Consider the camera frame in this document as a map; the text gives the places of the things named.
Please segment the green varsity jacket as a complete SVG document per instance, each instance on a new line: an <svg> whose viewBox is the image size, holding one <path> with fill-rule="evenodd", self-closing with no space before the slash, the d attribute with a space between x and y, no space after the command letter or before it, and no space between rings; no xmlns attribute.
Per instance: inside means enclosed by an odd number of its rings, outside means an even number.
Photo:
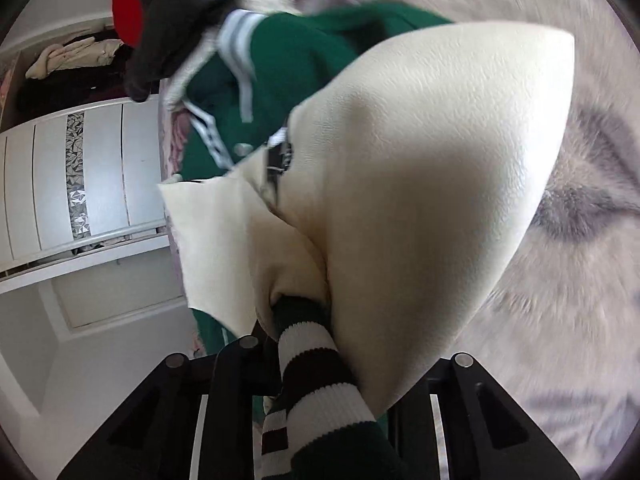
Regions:
<svg viewBox="0 0 640 480"><path fill-rule="evenodd" d="M539 24L404 32L221 177L160 186L189 304L278 345L266 479L399 479L378 419L518 250L558 158L575 39Z"/></svg>

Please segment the beige clothes in wardrobe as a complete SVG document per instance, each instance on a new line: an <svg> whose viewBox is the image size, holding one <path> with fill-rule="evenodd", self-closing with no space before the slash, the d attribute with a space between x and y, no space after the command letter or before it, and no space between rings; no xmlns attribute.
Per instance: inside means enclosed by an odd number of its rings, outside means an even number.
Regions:
<svg viewBox="0 0 640 480"><path fill-rule="evenodd" d="M101 67L113 62L117 50L124 43L119 39L96 41L89 37L71 44L50 44L42 50L32 66L27 70L27 79L44 79L57 70Z"/></svg>

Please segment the floral plush blanket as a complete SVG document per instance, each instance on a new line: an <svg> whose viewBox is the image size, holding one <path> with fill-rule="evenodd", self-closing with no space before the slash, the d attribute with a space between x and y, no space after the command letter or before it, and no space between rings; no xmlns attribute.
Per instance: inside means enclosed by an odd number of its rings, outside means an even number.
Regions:
<svg viewBox="0 0 640 480"><path fill-rule="evenodd" d="M639 51L606 0L293 0L238 7L179 104L192 122L166 182L228 174L301 102L382 41L446 24L570 32L574 86L534 218L450 347L480 360L585 479L603 476L639 420ZM189 304L208 350L220 330Z"/></svg>

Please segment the white wardrobe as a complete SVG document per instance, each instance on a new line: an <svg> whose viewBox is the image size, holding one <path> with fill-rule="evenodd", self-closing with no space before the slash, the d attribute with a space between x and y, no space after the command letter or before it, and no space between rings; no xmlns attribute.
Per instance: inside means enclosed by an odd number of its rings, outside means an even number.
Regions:
<svg viewBox="0 0 640 480"><path fill-rule="evenodd" d="M1 293L36 294L59 340L183 300L158 190L160 107L126 96L130 47L107 66L25 77L50 44L89 37L119 39L98 21L1 55Z"/></svg>

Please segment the black leather jacket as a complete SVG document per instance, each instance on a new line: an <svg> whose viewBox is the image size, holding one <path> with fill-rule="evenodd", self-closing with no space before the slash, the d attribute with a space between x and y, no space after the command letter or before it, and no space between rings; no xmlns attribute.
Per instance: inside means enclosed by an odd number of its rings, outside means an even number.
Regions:
<svg viewBox="0 0 640 480"><path fill-rule="evenodd" d="M144 102L154 84L171 77L200 42L222 23L238 0L140 0L141 39L127 65L125 89Z"/></svg>

